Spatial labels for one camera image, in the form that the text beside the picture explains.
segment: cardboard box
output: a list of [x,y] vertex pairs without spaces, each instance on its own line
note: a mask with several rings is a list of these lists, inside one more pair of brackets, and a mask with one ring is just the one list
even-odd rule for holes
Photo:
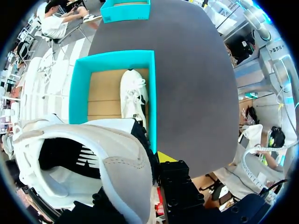
[[106,0],[100,11],[104,23],[148,20],[150,17],[150,0]]
[[[120,85],[125,71],[126,69],[92,73],[88,98],[88,120],[121,118]],[[149,92],[149,70],[136,69],[136,71],[145,79]],[[148,104],[146,104],[147,124],[148,115]]]
[[137,70],[146,80],[146,106],[151,149],[157,151],[157,103],[155,57],[152,50],[125,50],[80,58],[71,80],[69,123],[121,117],[120,83],[127,69]]

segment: white sneaker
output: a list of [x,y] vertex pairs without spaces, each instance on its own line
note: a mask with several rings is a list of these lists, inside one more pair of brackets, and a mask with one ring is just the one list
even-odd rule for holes
[[88,14],[86,16],[83,17],[83,22],[95,22],[102,19],[101,15],[92,15],[92,14]]
[[149,101],[145,80],[136,70],[127,70],[121,78],[121,117],[142,121],[147,130],[145,105]]
[[20,180],[54,209],[72,209],[74,201],[93,206],[92,195],[103,187],[128,223],[149,220],[151,166],[133,135],[95,123],[49,125],[45,119],[15,135]]

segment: shoe insole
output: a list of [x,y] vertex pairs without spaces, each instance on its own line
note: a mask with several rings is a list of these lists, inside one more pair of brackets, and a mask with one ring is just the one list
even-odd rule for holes
[[45,139],[38,160],[42,170],[61,166],[77,174],[100,179],[98,157],[71,139]]

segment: sneaker sole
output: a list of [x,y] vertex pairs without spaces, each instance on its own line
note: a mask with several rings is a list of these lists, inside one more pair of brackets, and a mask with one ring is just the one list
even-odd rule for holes
[[96,18],[91,19],[91,20],[85,20],[85,21],[83,21],[83,23],[86,23],[86,22],[95,22],[95,21],[99,21],[101,19],[102,19],[102,16],[100,15],[100,16],[97,16]]

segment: desk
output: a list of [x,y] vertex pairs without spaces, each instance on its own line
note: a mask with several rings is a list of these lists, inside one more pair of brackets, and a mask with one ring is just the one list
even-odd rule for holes
[[68,2],[66,5],[67,5],[67,7],[69,7],[69,6],[73,7],[73,6],[78,6],[80,4],[83,4],[83,6],[86,8],[84,0],[72,0],[71,2]]
[[158,151],[185,160],[191,178],[229,164],[238,139],[237,86],[206,13],[186,1],[152,0],[149,20],[101,22],[89,55],[131,49],[155,51]]

